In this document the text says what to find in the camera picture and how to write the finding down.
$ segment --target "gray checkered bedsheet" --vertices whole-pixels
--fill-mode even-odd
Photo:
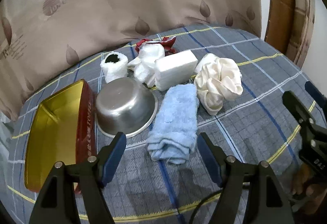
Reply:
[[[268,160],[286,191],[300,160],[300,136],[297,123],[282,104],[282,93],[292,90],[312,111],[319,125],[325,126],[320,108],[304,90],[306,75],[284,55],[256,36],[242,30],[220,26],[194,25],[157,35],[150,39],[177,35],[174,47],[190,49],[200,60],[211,52],[235,60],[242,73],[243,94],[235,101],[225,101],[214,117],[202,106],[197,113],[198,133],[206,132],[227,155],[257,164]],[[129,60],[137,53],[130,44],[117,51]],[[105,84],[100,62],[106,53],[95,54],[60,74],[35,93],[23,106],[15,125],[8,167],[7,195],[1,197],[17,223],[28,223],[37,194],[25,188],[24,159],[28,132],[37,105],[63,87],[85,79],[94,92]],[[161,103],[165,92],[155,90]],[[197,202],[217,190],[211,181],[198,150],[184,165],[153,162],[145,140],[149,129],[127,140],[127,148],[114,179],[104,189],[104,197],[117,223],[187,223]],[[111,142],[95,128],[98,151]],[[247,193],[244,191],[235,223],[242,223]],[[77,197],[81,223],[87,223],[83,200]],[[195,223],[208,223],[217,197],[202,206]]]

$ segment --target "metal screw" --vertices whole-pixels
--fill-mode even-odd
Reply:
[[[234,163],[236,161],[236,158],[234,156],[232,156],[232,155],[229,155],[227,157],[227,161],[230,162],[230,163]]]
[[[58,161],[55,163],[55,168],[61,168],[61,166],[63,165],[63,163],[61,161]]]
[[[315,142],[315,140],[311,140],[311,141],[310,141],[310,144],[311,144],[312,147],[316,147],[316,142]]]
[[[263,166],[264,168],[268,168],[269,167],[269,163],[267,161],[261,161],[260,165]]]
[[[89,162],[94,162],[94,161],[96,161],[96,156],[94,156],[94,155],[89,156],[89,157],[87,158],[87,161],[89,161]]]

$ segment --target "door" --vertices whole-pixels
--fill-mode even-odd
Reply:
[[[294,21],[295,0],[270,0],[265,41],[285,54]]]

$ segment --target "white satin cloth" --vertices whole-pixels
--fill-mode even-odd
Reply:
[[[194,84],[197,96],[207,110],[214,116],[223,107],[224,98],[234,100],[243,92],[241,72],[234,60],[219,58],[212,53],[205,55],[198,66]]]

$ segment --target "white cloth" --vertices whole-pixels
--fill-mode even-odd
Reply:
[[[206,55],[203,56],[201,61],[197,64],[197,67],[195,67],[194,72],[198,74],[202,70],[202,66],[206,63],[213,63],[217,56],[212,53],[207,53]]]
[[[118,62],[106,62],[107,58],[112,54],[117,55],[117,58],[119,59]],[[127,63],[128,58],[124,54],[115,51],[110,52],[100,63],[106,83],[109,83],[117,78],[126,77]]]
[[[134,77],[148,87],[154,86],[154,70],[157,59],[165,56],[165,49],[161,44],[148,44],[140,46],[139,55],[128,63],[128,68],[134,71]]]
[[[241,77],[241,72],[232,59],[216,56],[213,61],[202,63],[194,84],[201,104],[210,115],[216,115],[223,107],[224,98],[234,100],[242,94]]]

